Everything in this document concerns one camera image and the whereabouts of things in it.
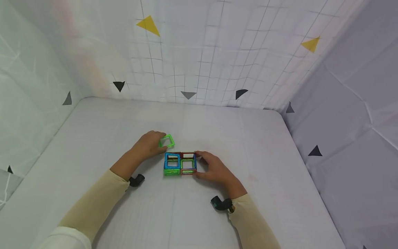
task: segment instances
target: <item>fabric wall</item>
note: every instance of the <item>fabric wall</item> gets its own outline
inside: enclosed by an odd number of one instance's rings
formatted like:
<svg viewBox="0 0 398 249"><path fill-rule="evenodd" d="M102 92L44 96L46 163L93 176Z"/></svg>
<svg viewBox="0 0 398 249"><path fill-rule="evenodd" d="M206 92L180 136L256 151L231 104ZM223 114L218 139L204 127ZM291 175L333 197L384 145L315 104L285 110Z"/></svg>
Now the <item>fabric wall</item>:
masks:
<svg viewBox="0 0 398 249"><path fill-rule="evenodd" d="M370 1L284 118L347 249L398 245L398 2Z"/></svg>
<svg viewBox="0 0 398 249"><path fill-rule="evenodd" d="M83 96L44 37L0 1L0 209Z"/></svg>
<svg viewBox="0 0 398 249"><path fill-rule="evenodd" d="M12 2L39 29L59 24L47 36L92 96L278 109L362 1Z"/></svg>

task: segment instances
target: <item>gray triangle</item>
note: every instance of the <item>gray triangle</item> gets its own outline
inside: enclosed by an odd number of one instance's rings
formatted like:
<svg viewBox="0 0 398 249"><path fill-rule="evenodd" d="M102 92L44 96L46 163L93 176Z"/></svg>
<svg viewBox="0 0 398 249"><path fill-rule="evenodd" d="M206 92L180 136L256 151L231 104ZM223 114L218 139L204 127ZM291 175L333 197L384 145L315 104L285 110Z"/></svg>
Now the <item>gray triangle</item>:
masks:
<svg viewBox="0 0 398 249"><path fill-rule="evenodd" d="M196 93L195 92L183 92L181 91L182 95L184 95L187 99L192 98Z"/></svg>
<svg viewBox="0 0 398 249"><path fill-rule="evenodd" d="M72 98L70 97L70 92L68 92L68 96L66 96L66 99L64 103L62 104L63 106L69 106L72 104Z"/></svg>
<svg viewBox="0 0 398 249"><path fill-rule="evenodd" d="M290 103L290 101L289 101L289 106L286 109L286 113L294 113L294 110L292 108L292 104Z"/></svg>

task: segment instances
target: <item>white sleeve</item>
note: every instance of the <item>white sleeve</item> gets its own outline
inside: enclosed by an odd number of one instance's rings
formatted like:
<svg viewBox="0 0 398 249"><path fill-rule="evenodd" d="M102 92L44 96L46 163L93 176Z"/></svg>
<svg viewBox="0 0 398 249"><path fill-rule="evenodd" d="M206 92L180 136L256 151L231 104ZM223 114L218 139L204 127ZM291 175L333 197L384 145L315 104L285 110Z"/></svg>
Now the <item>white sleeve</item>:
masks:
<svg viewBox="0 0 398 249"><path fill-rule="evenodd" d="M91 242L74 228L57 227L38 249L91 249Z"/></svg>

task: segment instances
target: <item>beige sleeve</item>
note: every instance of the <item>beige sleeve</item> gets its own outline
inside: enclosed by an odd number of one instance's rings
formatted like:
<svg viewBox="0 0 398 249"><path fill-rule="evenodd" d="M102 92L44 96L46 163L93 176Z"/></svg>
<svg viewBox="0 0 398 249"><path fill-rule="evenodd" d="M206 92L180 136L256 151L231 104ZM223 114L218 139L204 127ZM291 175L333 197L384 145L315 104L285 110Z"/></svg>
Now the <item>beige sleeve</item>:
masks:
<svg viewBox="0 0 398 249"><path fill-rule="evenodd" d="M243 249L281 248L249 194L233 199L232 203L235 211L229 214L229 219L238 230Z"/></svg>
<svg viewBox="0 0 398 249"><path fill-rule="evenodd" d="M101 225L126 192L129 183L108 170L73 205L59 223L59 227L74 228L93 242Z"/></svg>

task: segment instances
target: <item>magnetic tile structure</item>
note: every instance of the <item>magnetic tile structure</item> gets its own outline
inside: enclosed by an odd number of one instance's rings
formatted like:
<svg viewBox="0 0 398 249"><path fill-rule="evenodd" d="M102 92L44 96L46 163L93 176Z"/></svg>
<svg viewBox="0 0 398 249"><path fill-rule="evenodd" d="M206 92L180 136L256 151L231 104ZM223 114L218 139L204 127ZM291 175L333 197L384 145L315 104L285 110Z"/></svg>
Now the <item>magnetic tile structure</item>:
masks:
<svg viewBox="0 0 398 249"><path fill-rule="evenodd" d="M170 152L164 155L164 175L193 174L196 171L194 152Z"/></svg>

